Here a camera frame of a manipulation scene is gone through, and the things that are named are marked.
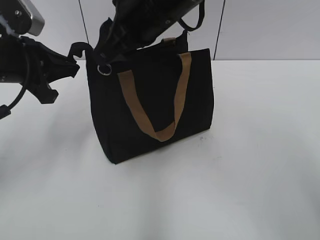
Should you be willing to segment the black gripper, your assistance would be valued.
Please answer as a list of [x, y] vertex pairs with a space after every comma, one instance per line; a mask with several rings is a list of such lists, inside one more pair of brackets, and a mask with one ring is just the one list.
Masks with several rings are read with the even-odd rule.
[[108, 18], [100, 26], [93, 57], [97, 64], [105, 65], [139, 47], [140, 44], [123, 25]]

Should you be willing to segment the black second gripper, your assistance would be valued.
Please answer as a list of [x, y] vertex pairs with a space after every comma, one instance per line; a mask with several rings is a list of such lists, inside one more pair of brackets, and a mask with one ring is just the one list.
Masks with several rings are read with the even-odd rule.
[[92, 47], [86, 42], [74, 42], [68, 55], [64, 56], [29, 37], [2, 35], [0, 82], [21, 85], [12, 104], [18, 104], [27, 91], [41, 104], [53, 104], [59, 94], [50, 87], [50, 83], [74, 78], [80, 69], [74, 56], [81, 58], [83, 52], [92, 53]]

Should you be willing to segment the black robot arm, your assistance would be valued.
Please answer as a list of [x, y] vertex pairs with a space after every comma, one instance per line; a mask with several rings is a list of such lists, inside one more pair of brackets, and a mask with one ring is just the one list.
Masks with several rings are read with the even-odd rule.
[[[110, 66], [136, 49], [152, 44], [173, 24], [180, 24], [192, 32], [183, 17], [198, 8], [201, 27], [205, 17], [203, 0], [115, 0], [115, 16], [108, 19], [106, 29], [101, 30], [93, 58], [99, 67]], [[34, 40], [45, 25], [44, 18], [29, 0], [3, 0], [0, 3], [0, 80], [2, 83], [21, 85], [16, 98], [0, 107], [1, 115], [9, 115], [25, 92], [33, 94], [40, 103], [52, 104], [58, 92], [50, 83], [74, 77], [79, 66], [76, 50], [88, 45], [76, 42], [69, 55], [61, 55], [41, 42]]]

